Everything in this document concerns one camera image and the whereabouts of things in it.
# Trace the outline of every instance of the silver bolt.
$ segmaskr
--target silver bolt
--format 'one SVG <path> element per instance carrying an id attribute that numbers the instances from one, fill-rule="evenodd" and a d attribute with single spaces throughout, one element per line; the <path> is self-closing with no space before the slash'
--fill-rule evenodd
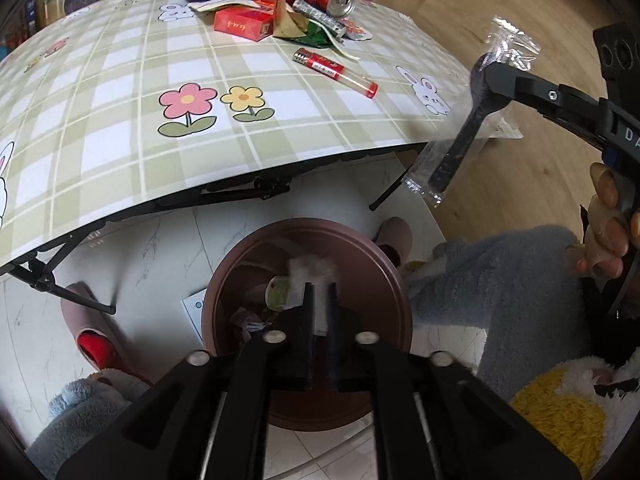
<path id="1" fill-rule="evenodd" d="M 445 367 L 452 364 L 453 357 L 449 352 L 434 352 L 431 355 L 431 362 L 437 367 Z"/>
<path id="2" fill-rule="evenodd" d="M 211 357 L 207 352 L 198 350 L 187 357 L 187 362 L 193 366 L 202 366 L 207 364 L 209 359 L 211 359 Z"/>
<path id="3" fill-rule="evenodd" d="M 371 345 L 379 340 L 380 336 L 375 332 L 360 332 L 356 334 L 356 341 L 361 345 Z"/>
<path id="4" fill-rule="evenodd" d="M 285 334 L 282 330 L 269 330 L 265 335 L 262 336 L 267 343 L 282 343 L 287 338 L 287 334 Z"/>

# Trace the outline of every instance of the slipper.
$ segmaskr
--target slipper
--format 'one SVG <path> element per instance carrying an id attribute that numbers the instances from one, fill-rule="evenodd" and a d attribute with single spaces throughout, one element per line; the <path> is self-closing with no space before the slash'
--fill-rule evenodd
<path id="1" fill-rule="evenodd" d="M 391 248 L 398 256 L 397 261 L 394 261 L 396 258 L 391 258 L 391 260 L 396 264 L 396 267 L 400 267 L 409 257 L 414 236 L 407 222 L 393 216 L 383 222 L 374 241 L 383 251 L 385 248 Z"/>
<path id="2" fill-rule="evenodd" d="M 93 295 L 89 292 L 84 283 L 73 283 L 65 288 L 66 290 L 74 292 L 80 296 L 93 299 Z M 74 341 L 76 342 L 76 346 L 80 353 L 87 361 L 89 361 L 91 366 L 96 370 L 100 370 L 92 356 L 78 344 L 78 338 L 81 334 L 86 332 L 93 332 L 106 338 L 116 349 L 121 361 L 123 361 L 127 367 L 129 366 L 129 359 L 124 352 L 124 348 L 118 341 L 118 338 L 116 338 L 113 330 L 111 330 L 100 311 L 93 308 L 87 308 L 69 300 L 61 300 L 60 303 L 62 307 L 62 316 L 65 318 L 66 326 L 74 337 Z"/>

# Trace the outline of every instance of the hand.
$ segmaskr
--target hand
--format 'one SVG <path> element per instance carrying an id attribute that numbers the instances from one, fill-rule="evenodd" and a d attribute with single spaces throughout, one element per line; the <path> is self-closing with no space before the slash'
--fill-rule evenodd
<path id="1" fill-rule="evenodd" d="M 627 224 L 616 208 L 619 193 L 611 170 L 595 162 L 590 173 L 596 194 L 589 204 L 589 227 L 584 244 L 568 247 L 566 256 L 579 276 L 617 278 L 622 273 L 622 256 L 628 251 L 629 242 L 640 248 L 640 210 Z"/>

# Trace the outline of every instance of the pink flower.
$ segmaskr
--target pink flower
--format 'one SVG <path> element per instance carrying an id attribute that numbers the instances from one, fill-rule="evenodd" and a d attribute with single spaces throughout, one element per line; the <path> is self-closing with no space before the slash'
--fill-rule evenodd
<path id="1" fill-rule="evenodd" d="M 197 83 L 187 83 L 180 90 L 169 90 L 160 96 L 160 104 L 166 106 L 164 116 L 167 119 L 182 117 L 187 113 L 202 115 L 211 110 L 210 99 L 218 92 L 213 88 L 200 88 Z"/>

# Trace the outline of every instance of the tabletop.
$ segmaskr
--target tabletop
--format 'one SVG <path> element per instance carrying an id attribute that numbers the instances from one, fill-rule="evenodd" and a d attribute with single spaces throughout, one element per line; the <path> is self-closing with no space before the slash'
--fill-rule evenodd
<path id="1" fill-rule="evenodd" d="M 187 0 L 101 0 L 0 64 L 0 266 L 127 207 L 222 178 L 455 131 L 467 70 L 410 18 L 361 2 L 373 99 L 292 61 L 299 47 L 216 32 Z M 517 137 L 507 126 L 500 136 Z"/>

